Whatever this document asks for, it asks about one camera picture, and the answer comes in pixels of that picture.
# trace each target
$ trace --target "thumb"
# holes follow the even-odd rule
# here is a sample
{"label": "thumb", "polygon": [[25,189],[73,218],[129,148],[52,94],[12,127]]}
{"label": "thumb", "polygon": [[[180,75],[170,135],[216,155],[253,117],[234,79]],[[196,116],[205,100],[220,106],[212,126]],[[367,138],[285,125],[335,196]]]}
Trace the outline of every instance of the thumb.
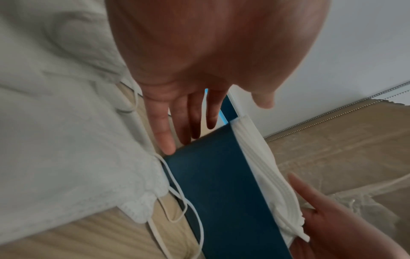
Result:
{"label": "thumb", "polygon": [[257,106],[264,108],[264,109],[270,109],[275,105],[275,92],[271,93],[252,93],[252,99],[256,103]]}
{"label": "thumb", "polygon": [[324,210],[333,206],[333,201],[318,190],[302,181],[293,173],[288,174],[289,184],[302,198],[316,210]]}

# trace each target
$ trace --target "dark blue cover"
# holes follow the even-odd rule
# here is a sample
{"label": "dark blue cover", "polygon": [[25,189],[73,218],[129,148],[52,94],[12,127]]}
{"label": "dark blue cover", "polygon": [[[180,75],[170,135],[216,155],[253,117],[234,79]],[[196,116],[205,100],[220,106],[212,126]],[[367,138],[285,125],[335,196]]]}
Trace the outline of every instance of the dark blue cover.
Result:
{"label": "dark blue cover", "polygon": [[[207,259],[291,259],[230,124],[165,160],[202,220]],[[199,241],[192,210],[186,218]]]}

